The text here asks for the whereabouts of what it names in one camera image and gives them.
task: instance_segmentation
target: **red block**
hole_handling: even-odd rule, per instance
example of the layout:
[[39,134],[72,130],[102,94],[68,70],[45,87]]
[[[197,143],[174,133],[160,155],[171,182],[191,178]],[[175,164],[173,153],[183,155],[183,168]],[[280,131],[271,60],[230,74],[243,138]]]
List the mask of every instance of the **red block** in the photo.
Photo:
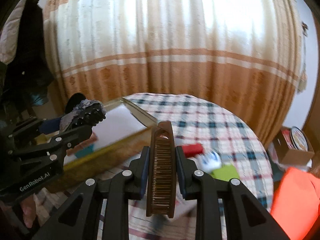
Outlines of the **red block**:
[[203,147],[202,144],[197,143],[197,144],[189,144],[189,145],[181,145],[184,156],[186,158],[194,157],[197,154],[202,154],[203,153]]

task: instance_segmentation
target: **orange cloth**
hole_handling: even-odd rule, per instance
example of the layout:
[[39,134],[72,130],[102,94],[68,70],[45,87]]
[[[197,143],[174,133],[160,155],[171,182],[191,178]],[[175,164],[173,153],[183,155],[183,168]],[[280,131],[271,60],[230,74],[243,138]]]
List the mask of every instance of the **orange cloth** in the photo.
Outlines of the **orange cloth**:
[[291,240],[302,240],[320,215],[320,179],[289,168],[275,192],[271,215]]

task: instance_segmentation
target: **black cloth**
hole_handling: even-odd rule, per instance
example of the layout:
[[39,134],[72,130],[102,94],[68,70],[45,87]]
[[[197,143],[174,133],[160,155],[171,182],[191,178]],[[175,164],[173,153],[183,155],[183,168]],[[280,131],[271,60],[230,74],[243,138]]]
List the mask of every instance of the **black cloth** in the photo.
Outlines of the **black cloth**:
[[0,98],[4,89],[5,74],[7,72],[7,65],[0,61]]
[[17,52],[8,64],[3,100],[13,101],[19,112],[25,101],[32,106],[48,101],[47,87],[54,77],[44,54],[43,16],[39,0],[27,0],[19,26]]

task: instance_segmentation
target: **gray crumpled fabric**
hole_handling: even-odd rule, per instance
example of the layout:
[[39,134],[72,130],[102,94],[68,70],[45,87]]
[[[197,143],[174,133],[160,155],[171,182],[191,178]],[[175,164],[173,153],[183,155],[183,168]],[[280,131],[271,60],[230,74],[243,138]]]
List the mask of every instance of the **gray crumpled fabric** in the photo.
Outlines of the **gray crumpled fabric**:
[[59,127],[60,132],[64,132],[69,127],[72,120],[75,119],[76,117],[78,117],[79,114],[84,109],[86,109],[87,107],[92,106],[93,104],[96,104],[96,103],[101,105],[103,113],[106,114],[106,110],[103,108],[103,104],[100,101],[88,100],[88,99],[82,100],[81,103],[78,104],[75,108],[73,108],[73,110],[69,114],[66,114],[65,116],[63,116],[61,118],[60,127]]

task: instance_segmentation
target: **pillow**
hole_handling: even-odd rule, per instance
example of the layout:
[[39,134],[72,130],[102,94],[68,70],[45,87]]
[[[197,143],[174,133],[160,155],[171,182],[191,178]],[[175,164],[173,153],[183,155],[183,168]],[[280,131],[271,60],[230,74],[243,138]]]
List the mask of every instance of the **pillow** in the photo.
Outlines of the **pillow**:
[[0,61],[7,65],[16,55],[19,24],[25,3],[26,0],[18,2],[0,32]]

